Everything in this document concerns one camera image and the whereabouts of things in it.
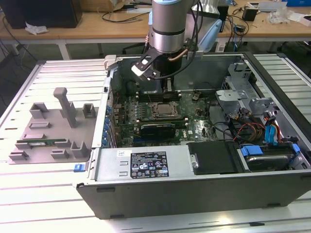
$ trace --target wooden table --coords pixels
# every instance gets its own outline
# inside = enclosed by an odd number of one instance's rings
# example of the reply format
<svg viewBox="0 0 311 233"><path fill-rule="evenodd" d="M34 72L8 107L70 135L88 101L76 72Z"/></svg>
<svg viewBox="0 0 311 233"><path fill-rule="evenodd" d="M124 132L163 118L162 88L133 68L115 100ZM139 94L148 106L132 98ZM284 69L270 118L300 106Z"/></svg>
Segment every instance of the wooden table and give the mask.
<svg viewBox="0 0 311 233"><path fill-rule="evenodd" d="M229 13L234 9L242 7L247 3L247 0L237 0L238 6L230 7ZM295 7L290 8L298 13L308 14L311 12L311 7ZM311 28L308 28L298 22L291 21L289 24L273 25L267 22L268 13L260 13L256 16L254 22L249 22L249 32L243 37L243 41L311 41ZM135 16L135 14L114 13L111 16L113 20L122 20ZM6 31L2 17L0 18L0 39L4 44L14 45L17 42ZM39 35L32 35L24 29L8 28L10 32L22 44L57 44L62 53L63 59L70 59L70 54L66 44L82 44L82 43L97 43L100 52L101 43L138 43L144 42L145 36L148 33L148 15L142 16L142 21L116 24L106 22L101 19L101 16L96 13L83 13L83 17L76 28L48 28L49 32ZM239 19L234 21L237 24L244 24ZM226 43L230 37L231 30L229 23L226 23L225 29L217 38L217 52L223 52Z"/></svg>
<svg viewBox="0 0 311 233"><path fill-rule="evenodd" d="M237 0L237 6L229 7L229 13L247 4L249 0ZM311 14L311 7L289 7L296 13ZM248 22L249 32L243 37L243 41L248 42L277 42L277 41L311 41L311 27L290 21L290 23L271 24L267 20L269 13L260 13L254 22ZM234 23L245 25L238 18L234 18ZM223 52L231 34L230 23L226 22L224 31L219 34L217 52Z"/></svg>
<svg viewBox="0 0 311 233"><path fill-rule="evenodd" d="M136 15L138 14L114 13L110 19L123 20ZM7 45L17 44L5 29L2 18L3 16L0 17L0 39ZM22 44L57 44L63 59L69 60L71 57L66 44L97 43L101 50L101 43L144 42L148 33L148 14L140 18L142 21L117 24L102 20L97 12L84 12L76 28L48 28L48 33L38 35L32 35L24 29L12 29L9 24L7 27Z"/></svg>

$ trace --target white sticker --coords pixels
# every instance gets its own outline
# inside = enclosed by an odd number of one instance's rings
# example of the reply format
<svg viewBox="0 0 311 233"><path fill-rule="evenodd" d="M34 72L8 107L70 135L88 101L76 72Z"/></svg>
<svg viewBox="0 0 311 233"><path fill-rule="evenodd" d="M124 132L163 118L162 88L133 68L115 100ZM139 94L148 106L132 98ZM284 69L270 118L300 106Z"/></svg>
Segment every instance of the white sticker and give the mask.
<svg viewBox="0 0 311 233"><path fill-rule="evenodd" d="M28 143L29 146L32 147L38 147L38 146L46 146L45 142L32 142L32 143Z"/></svg>
<svg viewBox="0 0 311 233"><path fill-rule="evenodd" d="M131 150L118 150L117 151L117 156L118 157L130 157L132 151Z"/></svg>

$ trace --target table leg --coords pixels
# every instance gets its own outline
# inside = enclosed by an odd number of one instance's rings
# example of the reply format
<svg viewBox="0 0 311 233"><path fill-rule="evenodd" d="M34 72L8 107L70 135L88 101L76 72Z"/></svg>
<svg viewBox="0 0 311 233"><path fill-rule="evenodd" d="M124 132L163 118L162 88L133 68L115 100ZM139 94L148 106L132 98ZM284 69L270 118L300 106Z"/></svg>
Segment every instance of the table leg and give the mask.
<svg viewBox="0 0 311 233"><path fill-rule="evenodd" d="M71 56L67 50L66 44L65 43L59 43L58 44L59 50L63 56L64 60L71 60Z"/></svg>
<svg viewBox="0 0 311 233"><path fill-rule="evenodd" d="M272 42L270 48L267 50L268 53L275 53L276 42Z"/></svg>
<svg viewBox="0 0 311 233"><path fill-rule="evenodd" d="M101 44L101 43L98 43L98 44L97 44L97 47L98 47L99 55L100 55L100 56L103 56L104 52L103 52L102 44Z"/></svg>
<svg viewBox="0 0 311 233"><path fill-rule="evenodd" d="M220 38L217 42L215 52L224 52L226 43L227 43L227 39Z"/></svg>
<svg viewBox="0 0 311 233"><path fill-rule="evenodd" d="M6 47L8 48L8 50L14 55L14 56L18 56L19 52L17 50L17 45L6 45Z"/></svg>

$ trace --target plastic bag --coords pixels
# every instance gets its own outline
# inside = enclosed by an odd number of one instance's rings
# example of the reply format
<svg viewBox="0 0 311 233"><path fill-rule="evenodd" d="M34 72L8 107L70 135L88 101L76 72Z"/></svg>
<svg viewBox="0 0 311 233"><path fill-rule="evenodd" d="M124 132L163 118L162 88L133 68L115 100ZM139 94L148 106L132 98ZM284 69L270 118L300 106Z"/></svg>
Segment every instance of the plastic bag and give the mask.
<svg viewBox="0 0 311 233"><path fill-rule="evenodd" d="M268 22L275 24L275 23L289 23L287 19L292 13L291 10L288 10L287 7L283 7L278 9L276 12L270 12L267 17Z"/></svg>

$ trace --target black box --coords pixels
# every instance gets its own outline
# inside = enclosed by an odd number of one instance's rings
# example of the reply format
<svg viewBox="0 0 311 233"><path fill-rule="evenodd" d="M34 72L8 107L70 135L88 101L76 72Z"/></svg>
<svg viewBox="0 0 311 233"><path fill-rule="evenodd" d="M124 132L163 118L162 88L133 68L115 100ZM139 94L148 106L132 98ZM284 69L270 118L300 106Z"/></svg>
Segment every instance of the black box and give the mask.
<svg viewBox="0 0 311 233"><path fill-rule="evenodd" d="M222 26L220 28L220 32L222 33L224 30L224 26L225 26L225 19L226 19L227 14L228 14L229 5L226 3L225 0L219 0L217 9L220 13L219 19L221 19L221 21L223 22Z"/></svg>
<svg viewBox="0 0 311 233"><path fill-rule="evenodd" d="M242 19L245 21L254 21L257 15L258 9L257 8L247 8L245 7Z"/></svg>
<svg viewBox="0 0 311 233"><path fill-rule="evenodd" d="M28 24L75 28L81 17L79 0L0 0L6 19L14 29Z"/></svg>

